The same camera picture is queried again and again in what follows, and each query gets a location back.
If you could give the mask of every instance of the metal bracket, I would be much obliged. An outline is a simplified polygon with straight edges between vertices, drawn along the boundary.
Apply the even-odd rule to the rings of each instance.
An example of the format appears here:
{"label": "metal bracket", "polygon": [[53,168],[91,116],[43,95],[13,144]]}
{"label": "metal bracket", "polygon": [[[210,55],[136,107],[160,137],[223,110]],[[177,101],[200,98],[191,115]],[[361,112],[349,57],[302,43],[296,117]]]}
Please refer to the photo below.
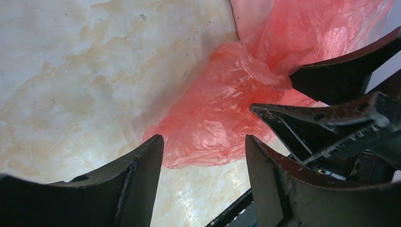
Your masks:
{"label": "metal bracket", "polygon": [[372,72],[401,50],[400,34],[398,27],[362,49],[302,66],[290,76],[294,89],[328,105],[361,97]]}
{"label": "metal bracket", "polygon": [[[401,78],[401,70],[383,85]],[[293,157],[307,165],[321,157],[349,158],[373,153],[394,166],[401,166],[398,149],[401,135],[401,87],[396,99],[373,91],[341,105],[307,108],[252,104],[250,110],[275,132]]]}
{"label": "metal bracket", "polygon": [[150,226],[163,158],[156,135],[71,182],[0,179],[0,226]]}
{"label": "metal bracket", "polygon": [[249,135],[245,153],[261,227],[399,225],[401,182],[364,186],[341,181]]}

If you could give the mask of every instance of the hole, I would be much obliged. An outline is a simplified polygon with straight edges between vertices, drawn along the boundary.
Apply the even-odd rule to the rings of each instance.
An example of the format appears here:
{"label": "hole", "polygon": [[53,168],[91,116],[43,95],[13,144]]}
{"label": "hole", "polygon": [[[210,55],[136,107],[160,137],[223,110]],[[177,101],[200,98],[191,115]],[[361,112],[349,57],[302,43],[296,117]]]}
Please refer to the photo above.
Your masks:
{"label": "hole", "polygon": [[362,103],[362,105],[360,105],[359,107],[358,107],[358,111],[359,112],[363,112],[366,108],[368,108],[370,106],[370,104],[369,103],[367,103],[367,102],[364,102],[364,103]]}
{"label": "hole", "polygon": [[87,176],[87,175],[81,175],[81,176],[75,177],[75,178],[72,179],[72,181],[70,181],[70,182],[84,181],[84,180],[87,180],[87,179],[89,179],[89,176]]}
{"label": "hole", "polygon": [[315,120],[315,121],[320,121],[321,119],[323,119],[323,118],[325,118],[326,117],[326,115],[324,115],[324,113],[317,113],[317,114],[315,114],[312,118]]}
{"label": "hole", "polygon": [[362,169],[361,164],[360,164],[359,162],[357,162],[357,163],[355,164],[354,169],[355,169],[355,171],[361,170],[361,169]]}

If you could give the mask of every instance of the plastic bag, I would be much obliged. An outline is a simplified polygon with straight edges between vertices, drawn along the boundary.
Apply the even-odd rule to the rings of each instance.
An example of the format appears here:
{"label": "plastic bag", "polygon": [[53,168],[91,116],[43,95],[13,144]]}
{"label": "plastic bag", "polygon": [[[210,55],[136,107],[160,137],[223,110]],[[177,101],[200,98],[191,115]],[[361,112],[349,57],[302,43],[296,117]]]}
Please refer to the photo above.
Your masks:
{"label": "plastic bag", "polygon": [[[243,158],[246,134],[264,142],[273,136],[248,111],[251,103],[312,106],[315,101],[291,89],[288,73],[373,41],[380,30],[370,32],[391,5],[385,0],[276,1],[268,16],[261,15],[266,17],[261,26],[213,52],[187,93],[143,139],[163,135],[163,165],[169,168],[225,165]],[[233,7],[236,20],[247,16]]]}

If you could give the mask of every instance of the marble floor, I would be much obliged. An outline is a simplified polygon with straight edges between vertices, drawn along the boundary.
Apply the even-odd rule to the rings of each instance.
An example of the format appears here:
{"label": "marble floor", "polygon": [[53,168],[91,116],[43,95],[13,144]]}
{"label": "marble floor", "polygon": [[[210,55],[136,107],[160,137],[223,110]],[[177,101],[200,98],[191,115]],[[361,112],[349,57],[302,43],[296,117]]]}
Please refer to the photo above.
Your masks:
{"label": "marble floor", "polygon": [[[0,1],[0,173],[69,181],[124,155],[237,39],[229,0]],[[205,226],[249,187],[245,160],[162,167],[151,225]]]}

